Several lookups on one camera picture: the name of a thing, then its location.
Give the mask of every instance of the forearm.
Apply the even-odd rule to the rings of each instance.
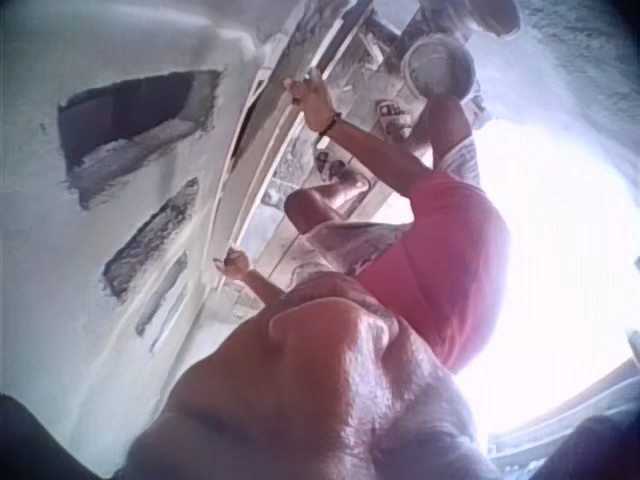
[[[262,300],[262,303],[265,305],[272,304],[285,294],[284,290],[278,288],[256,270],[247,272],[242,278],[242,282],[249,287],[256,297]]]
[[[356,157],[371,173],[403,197],[430,170],[411,152],[340,120],[328,137]]]

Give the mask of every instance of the concrete surface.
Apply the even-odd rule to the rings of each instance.
[[[1,388],[99,474],[121,464],[150,420],[202,306],[236,127],[256,75],[277,60],[307,3],[3,2]],[[163,147],[83,211],[67,184],[58,106],[91,88],[190,70],[223,72],[212,128]],[[120,304],[102,278],[105,264],[193,178],[191,218]],[[148,300],[185,254],[188,266],[139,337]]]

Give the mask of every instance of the hand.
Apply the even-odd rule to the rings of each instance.
[[[333,108],[327,84],[322,80],[317,68],[312,68],[302,82],[286,79],[284,87],[291,94],[291,103],[304,113],[304,120],[311,130],[320,133],[333,121],[336,110]]]
[[[214,258],[213,263],[220,273],[232,280],[242,280],[247,273],[253,270],[253,265],[247,254],[233,247],[229,247],[227,258],[224,259],[224,262]]]

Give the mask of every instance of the pink shirt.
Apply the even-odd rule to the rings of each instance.
[[[446,173],[418,183],[409,198],[413,226],[357,279],[457,373],[493,333],[509,231],[482,190]]]

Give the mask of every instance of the bracelet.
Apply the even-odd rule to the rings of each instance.
[[[334,114],[333,114],[333,118],[332,118],[332,119],[331,119],[331,121],[329,122],[329,125],[327,125],[327,127],[326,127],[324,130],[322,130],[322,131],[318,134],[318,136],[319,136],[320,138],[326,137],[326,136],[327,136],[327,134],[331,131],[331,129],[332,129],[333,127],[335,127],[335,126],[336,126],[336,123],[338,123],[338,120],[340,120],[341,118],[342,118],[342,114],[341,114],[340,112],[336,112],[336,113],[334,113]]]

